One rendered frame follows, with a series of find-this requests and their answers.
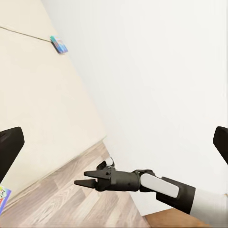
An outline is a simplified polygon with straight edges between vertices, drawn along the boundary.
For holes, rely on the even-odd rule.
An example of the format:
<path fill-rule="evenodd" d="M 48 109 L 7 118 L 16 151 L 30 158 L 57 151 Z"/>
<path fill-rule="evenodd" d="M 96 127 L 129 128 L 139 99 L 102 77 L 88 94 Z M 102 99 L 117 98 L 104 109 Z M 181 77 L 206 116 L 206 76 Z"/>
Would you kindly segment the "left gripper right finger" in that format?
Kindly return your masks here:
<path fill-rule="evenodd" d="M 216 128 L 213 144 L 228 165 L 228 128 L 222 126 Z"/>

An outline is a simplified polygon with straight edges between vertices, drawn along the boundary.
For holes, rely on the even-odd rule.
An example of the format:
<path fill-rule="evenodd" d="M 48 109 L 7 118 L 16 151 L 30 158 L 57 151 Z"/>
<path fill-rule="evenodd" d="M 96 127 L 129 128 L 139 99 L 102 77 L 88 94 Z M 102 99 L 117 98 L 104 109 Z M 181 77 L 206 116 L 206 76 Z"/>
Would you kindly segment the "board game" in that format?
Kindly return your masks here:
<path fill-rule="evenodd" d="M 0 185 L 0 214 L 2 213 L 2 210 L 4 209 L 11 192 L 12 190 L 9 190 Z"/>
<path fill-rule="evenodd" d="M 62 39 L 59 36 L 56 35 L 52 35 L 50 37 L 50 39 L 52 39 L 53 43 L 55 44 L 55 46 L 58 48 L 58 50 L 61 53 L 67 53 L 68 49 L 65 46 L 64 42 L 62 41 Z"/>

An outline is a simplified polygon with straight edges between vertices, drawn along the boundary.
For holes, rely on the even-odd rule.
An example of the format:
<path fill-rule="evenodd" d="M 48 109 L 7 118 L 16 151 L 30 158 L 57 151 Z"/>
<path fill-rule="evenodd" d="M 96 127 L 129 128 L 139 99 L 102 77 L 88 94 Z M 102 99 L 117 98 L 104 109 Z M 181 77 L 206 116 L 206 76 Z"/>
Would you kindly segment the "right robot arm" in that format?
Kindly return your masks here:
<path fill-rule="evenodd" d="M 156 200 L 189 214 L 213 228 L 228 228 L 228 195 L 200 190 L 166 177 L 156 177 L 151 169 L 118 171 L 113 157 L 104 160 L 95 171 L 85 171 L 84 176 L 94 179 L 75 180 L 74 184 L 99 192 L 154 191 Z"/>

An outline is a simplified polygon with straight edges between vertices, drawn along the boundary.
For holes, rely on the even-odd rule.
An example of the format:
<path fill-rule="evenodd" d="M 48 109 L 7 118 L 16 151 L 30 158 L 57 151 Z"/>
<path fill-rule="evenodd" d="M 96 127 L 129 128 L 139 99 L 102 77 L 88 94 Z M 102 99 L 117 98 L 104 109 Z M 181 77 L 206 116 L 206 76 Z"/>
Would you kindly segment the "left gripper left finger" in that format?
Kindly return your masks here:
<path fill-rule="evenodd" d="M 0 132 L 0 183 L 25 144 L 20 126 Z"/>

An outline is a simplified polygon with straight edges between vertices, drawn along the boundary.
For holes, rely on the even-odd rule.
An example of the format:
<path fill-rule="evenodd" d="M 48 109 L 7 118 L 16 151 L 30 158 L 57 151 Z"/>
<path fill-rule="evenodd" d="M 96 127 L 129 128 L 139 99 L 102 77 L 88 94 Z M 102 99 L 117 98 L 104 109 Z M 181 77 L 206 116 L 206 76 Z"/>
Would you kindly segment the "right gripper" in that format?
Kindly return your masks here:
<path fill-rule="evenodd" d="M 99 192 L 108 191 L 127 191 L 130 178 L 126 171 L 116 171 L 115 167 L 106 170 L 85 171 L 84 176 L 94 178 L 88 180 L 75 180 L 74 184 L 96 189 Z"/>

